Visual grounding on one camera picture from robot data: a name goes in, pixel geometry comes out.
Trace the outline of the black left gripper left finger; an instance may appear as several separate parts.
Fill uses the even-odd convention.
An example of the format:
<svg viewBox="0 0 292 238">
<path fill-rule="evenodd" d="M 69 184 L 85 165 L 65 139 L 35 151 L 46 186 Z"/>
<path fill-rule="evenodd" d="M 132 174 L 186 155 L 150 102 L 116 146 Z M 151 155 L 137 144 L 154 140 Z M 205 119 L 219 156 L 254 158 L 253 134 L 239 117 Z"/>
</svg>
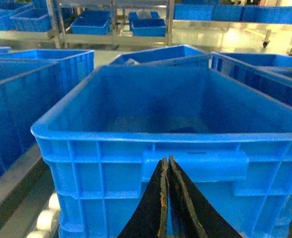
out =
<svg viewBox="0 0 292 238">
<path fill-rule="evenodd" d="M 119 238 L 165 238 L 167 236 L 169 182 L 168 160 L 161 159 L 146 190 Z"/>
</svg>

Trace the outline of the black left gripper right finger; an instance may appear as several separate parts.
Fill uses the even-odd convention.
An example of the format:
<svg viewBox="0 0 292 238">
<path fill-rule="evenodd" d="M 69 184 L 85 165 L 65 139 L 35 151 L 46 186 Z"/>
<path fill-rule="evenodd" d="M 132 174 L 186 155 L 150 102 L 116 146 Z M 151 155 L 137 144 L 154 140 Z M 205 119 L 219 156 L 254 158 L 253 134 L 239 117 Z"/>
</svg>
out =
<svg viewBox="0 0 292 238">
<path fill-rule="evenodd" d="M 172 155 L 169 156 L 169 196 L 175 238 L 240 238 L 213 207 Z"/>
</svg>

